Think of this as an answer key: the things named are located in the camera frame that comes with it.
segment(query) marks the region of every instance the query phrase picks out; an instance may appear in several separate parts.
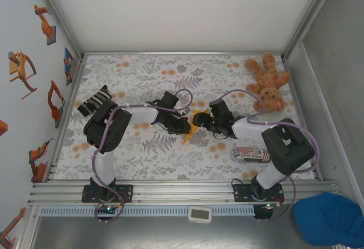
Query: floral tablecloth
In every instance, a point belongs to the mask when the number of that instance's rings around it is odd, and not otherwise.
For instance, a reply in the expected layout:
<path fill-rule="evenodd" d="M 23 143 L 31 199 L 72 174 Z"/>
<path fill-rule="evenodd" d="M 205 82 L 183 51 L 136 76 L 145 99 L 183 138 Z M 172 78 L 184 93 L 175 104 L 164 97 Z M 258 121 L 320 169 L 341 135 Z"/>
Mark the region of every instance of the floral tablecloth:
<path fill-rule="evenodd" d="M 89 56 L 77 92 L 71 121 L 61 149 L 55 179 L 88 179 L 94 147 L 86 142 L 83 129 L 90 116 L 84 117 L 77 107 L 94 95 L 104 84 L 117 104 L 140 104 L 187 88 L 193 93 L 191 110 L 204 110 L 210 101 L 232 89 L 245 89 L 255 80 L 245 69 L 246 59 L 261 63 L 259 56 L 234 55 L 119 55 Z M 283 70 L 279 56 L 277 70 Z M 288 85 L 280 89 L 286 107 L 282 113 L 260 117 L 279 121 L 284 117 L 298 123 L 295 104 Z M 186 105 L 187 93 L 178 95 L 179 105 Z M 254 99 L 243 93 L 225 98 L 234 116 L 254 113 Z M 250 140 L 217 140 L 200 128 L 186 145 L 181 135 L 169 135 L 159 125 L 149 123 L 129 126 L 115 150 L 114 171 L 117 179 L 136 180 L 230 180 L 250 179 L 266 164 L 239 163 L 231 159 L 234 147 L 257 146 Z M 293 175 L 296 179 L 313 179 L 313 173 Z"/>

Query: white wall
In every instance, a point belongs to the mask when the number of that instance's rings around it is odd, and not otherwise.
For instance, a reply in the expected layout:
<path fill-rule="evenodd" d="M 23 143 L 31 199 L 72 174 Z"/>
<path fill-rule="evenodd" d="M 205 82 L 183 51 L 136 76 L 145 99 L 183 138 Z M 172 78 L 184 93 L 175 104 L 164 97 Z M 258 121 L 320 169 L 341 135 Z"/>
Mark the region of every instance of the white wall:
<path fill-rule="evenodd" d="M 0 0 L 0 119 L 9 130 L 0 136 L 0 231 L 18 215 L 24 207 L 31 190 L 31 168 L 28 163 L 29 150 L 35 150 L 50 137 L 56 139 L 58 130 L 51 117 L 47 93 L 51 80 L 57 83 L 66 102 L 72 84 L 65 85 L 63 66 L 66 41 L 57 28 L 56 43 L 46 45 L 46 36 L 40 28 L 40 18 L 34 13 L 34 4 L 44 6 L 42 0 Z M 51 25 L 54 22 L 45 14 Z M 28 81 L 37 90 L 22 100 L 28 92 L 19 80 L 9 82 L 8 53 L 22 51 L 35 65 L 37 74 Z M 26 64 L 27 75 L 31 74 Z M 53 104 L 61 106 L 60 99 L 53 95 Z M 42 162 L 53 153 L 55 141 L 48 146 Z"/>
<path fill-rule="evenodd" d="M 328 109 L 364 195 L 363 0 L 327 0 L 303 40 Z"/>
<path fill-rule="evenodd" d="M 340 194 L 359 203 L 364 211 L 364 199 L 358 189 L 360 182 L 355 181 L 326 100 L 316 81 L 316 72 L 301 41 L 286 63 L 308 130 L 316 137 L 321 148 L 319 167 L 322 178 L 337 182 Z"/>
<path fill-rule="evenodd" d="M 84 51 L 283 51 L 311 0 L 55 0 Z"/>

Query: blue hat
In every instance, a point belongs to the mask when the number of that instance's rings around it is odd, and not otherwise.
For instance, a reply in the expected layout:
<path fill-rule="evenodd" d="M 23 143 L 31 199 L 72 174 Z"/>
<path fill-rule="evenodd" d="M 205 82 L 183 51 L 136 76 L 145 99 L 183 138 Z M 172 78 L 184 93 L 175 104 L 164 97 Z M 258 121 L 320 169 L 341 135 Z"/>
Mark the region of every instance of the blue hat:
<path fill-rule="evenodd" d="M 323 193 L 294 206 L 303 238 L 314 246 L 364 246 L 364 216 L 358 204 L 341 195 Z"/>

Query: brown teddy bear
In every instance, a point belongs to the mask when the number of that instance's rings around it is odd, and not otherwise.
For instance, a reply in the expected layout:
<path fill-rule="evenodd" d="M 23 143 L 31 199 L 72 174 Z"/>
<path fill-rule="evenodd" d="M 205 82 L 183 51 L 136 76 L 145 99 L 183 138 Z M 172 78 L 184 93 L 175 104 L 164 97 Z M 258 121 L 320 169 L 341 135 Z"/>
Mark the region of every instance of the brown teddy bear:
<path fill-rule="evenodd" d="M 275 58 L 271 53 L 263 55 L 263 64 L 266 68 L 264 72 L 262 67 L 253 59 L 245 61 L 245 67 L 254 75 L 257 84 L 249 84 L 246 89 L 252 93 L 259 94 L 259 98 L 266 105 L 267 111 L 282 111 L 284 101 L 278 89 L 287 84 L 291 76 L 287 72 L 279 74 L 275 68 Z M 260 102 L 254 102 L 254 109 L 263 111 Z"/>

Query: black and white striped cloth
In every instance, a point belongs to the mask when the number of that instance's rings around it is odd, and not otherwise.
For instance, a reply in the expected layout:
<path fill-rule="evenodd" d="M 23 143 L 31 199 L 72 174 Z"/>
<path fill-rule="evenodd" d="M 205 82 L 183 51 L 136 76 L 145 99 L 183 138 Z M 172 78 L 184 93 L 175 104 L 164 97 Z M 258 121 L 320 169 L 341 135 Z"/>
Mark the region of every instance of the black and white striped cloth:
<path fill-rule="evenodd" d="M 107 99 L 111 99 L 111 94 L 107 91 L 107 86 L 104 85 L 100 91 L 87 99 L 77 109 L 84 117 L 87 117 L 88 115 L 93 114 Z"/>

